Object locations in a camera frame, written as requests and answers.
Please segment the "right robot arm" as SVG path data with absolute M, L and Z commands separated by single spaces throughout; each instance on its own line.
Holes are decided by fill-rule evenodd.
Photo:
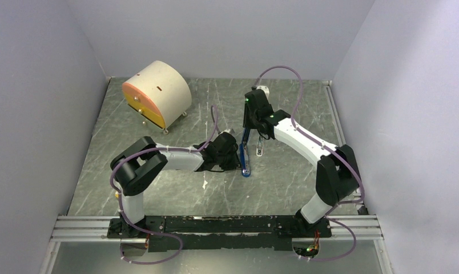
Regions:
M 310 236 L 318 221 L 359 188 L 355 154 L 348 145 L 339 147 L 320 139 L 296 123 L 289 113 L 274 111 L 263 90 L 254 89 L 244 97 L 245 129 L 288 145 L 316 167 L 316 193 L 295 215 L 297 232 Z

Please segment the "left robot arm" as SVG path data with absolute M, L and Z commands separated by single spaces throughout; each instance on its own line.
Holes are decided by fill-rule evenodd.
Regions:
M 191 147 L 164 146 L 145 136 L 115 157 L 110 168 L 121 227 L 129 236 L 138 237 L 146 231 L 143 194 L 160 172 L 226 172 L 240 169 L 241 161 L 237 141 L 227 132 Z

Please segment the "light blue small stapler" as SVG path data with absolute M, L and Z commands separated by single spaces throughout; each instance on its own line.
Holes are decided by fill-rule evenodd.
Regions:
M 263 156 L 263 145 L 264 145 L 264 138 L 260 136 L 257 140 L 256 156 L 258 157 Z

